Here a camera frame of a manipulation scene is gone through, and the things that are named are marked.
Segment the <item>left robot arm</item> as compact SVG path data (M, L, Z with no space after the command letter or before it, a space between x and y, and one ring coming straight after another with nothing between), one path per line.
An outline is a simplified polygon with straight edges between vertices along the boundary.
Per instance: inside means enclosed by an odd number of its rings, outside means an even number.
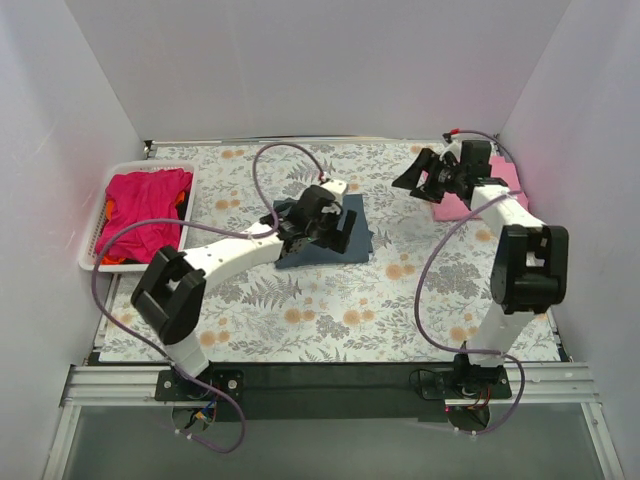
M196 326L205 294L230 277L275 263L314 245L344 253L357 213L343 208L348 184L327 180L304 190L274 218L262 217L239 238L177 251L161 248L131 296L131 303L158 336L166 355L181 370L178 387L193 400L213 386Z

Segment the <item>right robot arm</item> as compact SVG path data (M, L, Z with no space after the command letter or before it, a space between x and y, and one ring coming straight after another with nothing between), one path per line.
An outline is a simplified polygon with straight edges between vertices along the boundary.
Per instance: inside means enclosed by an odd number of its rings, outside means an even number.
M492 303L476 333L450 348L451 363L412 375L427 398L471 398L510 394L504 363L522 330L535 316L561 303L566 294L569 233L534 217L507 182L492 174L492 146L484 140L445 137L446 148L420 151L392 185L439 204L456 196L468 209L464 221L479 218L498 235L489 284Z

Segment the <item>blue-grey t-shirt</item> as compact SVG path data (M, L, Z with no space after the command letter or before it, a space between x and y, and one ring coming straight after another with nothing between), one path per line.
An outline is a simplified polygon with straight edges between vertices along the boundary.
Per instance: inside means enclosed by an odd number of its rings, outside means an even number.
M353 210L357 214L349 245L344 253L337 253L330 249L320 248L315 244L311 244L300 253L292 254L276 261L275 268L283 270L368 262L369 255L373 252L373 233L369 230L365 216L363 197L360 194L348 194L344 197L343 207L346 210Z

